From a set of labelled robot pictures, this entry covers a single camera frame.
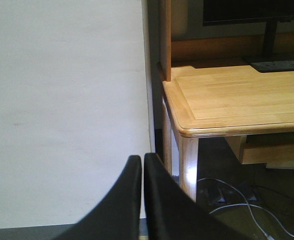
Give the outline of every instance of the dark floor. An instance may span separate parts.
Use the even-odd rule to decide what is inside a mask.
[[[156,151],[163,157],[161,131],[156,130]],[[265,164],[241,165],[229,148],[224,138],[203,138],[199,140],[198,179],[217,178],[237,186],[247,183],[255,194],[257,201],[251,204],[259,205],[271,211],[284,227],[294,234],[294,170],[266,169]],[[207,189],[216,186],[212,180],[198,183],[197,203],[206,211],[226,205],[224,202],[208,203]],[[228,189],[219,184],[224,190],[224,196],[229,203],[243,203],[244,201]],[[292,240],[279,227],[275,219],[260,209],[253,209],[257,221],[262,228],[275,240]],[[231,228],[251,237],[253,240],[265,239],[249,214],[245,206],[222,209],[214,216]],[[0,229],[0,240],[48,240],[63,232],[71,225],[41,226]],[[145,219],[140,221],[140,235],[145,236]]]

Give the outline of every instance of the white cable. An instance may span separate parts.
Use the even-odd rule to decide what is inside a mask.
[[[238,203],[238,204],[231,204],[231,205],[225,205],[225,206],[221,206],[221,207],[218,207],[216,208],[215,210],[212,210],[209,214],[213,214],[215,213],[216,211],[218,210],[221,210],[221,209],[224,209],[224,208],[228,208],[228,207],[235,207],[235,206],[246,206],[247,204],[246,203]],[[273,216],[273,218],[277,221],[277,223],[281,226],[281,228],[291,237],[294,238],[294,235],[291,234],[290,232],[288,232],[284,226],[281,224],[281,222],[279,221],[279,219],[272,213],[270,212],[269,210],[261,207],[261,206],[258,206],[258,205],[254,205],[254,204],[249,204],[251,207],[255,207],[255,208],[259,208],[259,209],[262,209],[264,211],[266,211],[267,213],[269,213],[271,216]]]
[[[230,188],[234,189],[237,193],[239,193],[239,194],[243,197],[243,199],[245,200],[246,205],[247,205],[247,207],[248,207],[248,209],[249,209],[250,215],[251,215],[251,217],[252,217],[252,220],[254,221],[254,223],[256,224],[256,226],[260,229],[260,231],[265,235],[265,237],[266,237],[267,239],[270,239],[269,234],[267,234],[267,233],[262,229],[262,227],[261,227],[261,226],[259,225],[259,223],[257,222],[255,216],[253,215],[253,212],[252,212],[252,210],[251,210],[251,207],[250,207],[250,204],[249,204],[248,200],[246,199],[246,197],[245,197],[245,196],[244,196],[244,195],[243,195],[238,189],[236,189],[234,186],[232,186],[232,185],[226,183],[226,182],[223,181],[223,180],[216,179],[216,178],[211,178],[211,177],[201,178],[201,179],[197,180],[197,182],[200,182],[200,181],[203,181],[203,180],[215,180],[215,181],[218,181],[218,182],[220,182],[220,183],[222,183],[222,184],[225,184],[225,185],[229,186]]]

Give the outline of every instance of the monitor stand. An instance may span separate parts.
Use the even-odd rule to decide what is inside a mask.
[[[287,54],[273,54],[277,21],[266,22],[261,56],[245,56],[243,59],[260,73],[294,71],[294,57]]]

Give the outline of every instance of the desk leg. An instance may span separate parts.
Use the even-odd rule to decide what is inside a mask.
[[[180,187],[196,201],[198,139],[180,137],[178,145]]]
[[[171,123],[168,110],[164,100],[162,100],[162,117],[163,117],[163,164],[169,174],[172,176],[172,156],[171,156]]]

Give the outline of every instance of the monitor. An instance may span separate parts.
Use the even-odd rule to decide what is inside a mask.
[[[294,0],[204,0],[204,26],[266,22],[261,55],[244,58],[262,73],[294,71],[294,58],[273,54],[277,23],[291,20]]]

